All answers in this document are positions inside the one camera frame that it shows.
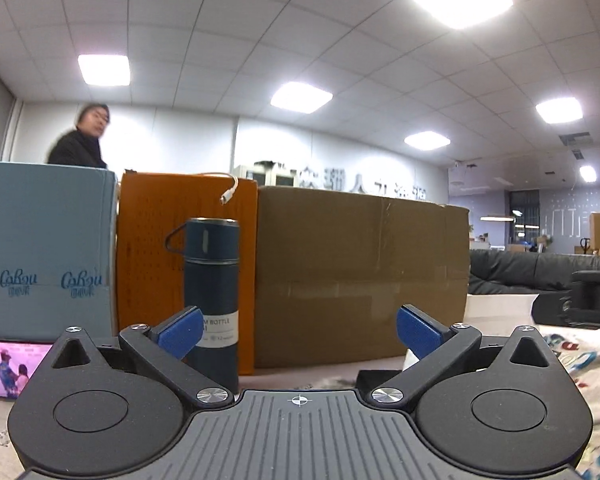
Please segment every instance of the dark blue thermos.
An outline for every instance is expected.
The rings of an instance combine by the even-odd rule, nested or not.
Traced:
[[[185,229],[184,250],[170,246]],[[205,331],[187,363],[234,394],[238,392],[238,250],[235,220],[190,218],[169,233],[167,250],[184,256],[184,306],[204,315]]]

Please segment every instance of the bottle label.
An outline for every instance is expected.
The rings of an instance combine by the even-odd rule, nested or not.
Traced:
[[[201,348],[224,348],[238,342],[238,312],[222,316],[204,316],[205,331],[196,345]]]

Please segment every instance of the phone screen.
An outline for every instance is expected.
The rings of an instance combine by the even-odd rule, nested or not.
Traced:
[[[0,341],[0,397],[17,399],[51,346]]]

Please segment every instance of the man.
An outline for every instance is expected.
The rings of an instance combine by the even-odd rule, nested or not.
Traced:
[[[109,107],[88,104],[78,115],[75,130],[60,137],[51,149],[48,164],[107,168],[100,155],[100,137],[109,125]]]
[[[17,399],[18,389],[16,388],[16,379],[18,376],[11,370],[9,361],[11,361],[9,352],[6,350],[0,352],[0,382],[7,393],[7,399]]]

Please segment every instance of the blue gripper pad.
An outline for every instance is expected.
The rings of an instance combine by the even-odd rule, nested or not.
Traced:
[[[202,339],[204,331],[205,320],[202,312],[194,308],[160,330],[156,343],[176,359],[182,360]]]
[[[400,341],[418,359],[429,355],[452,335],[448,327],[411,305],[398,311],[396,327]]]

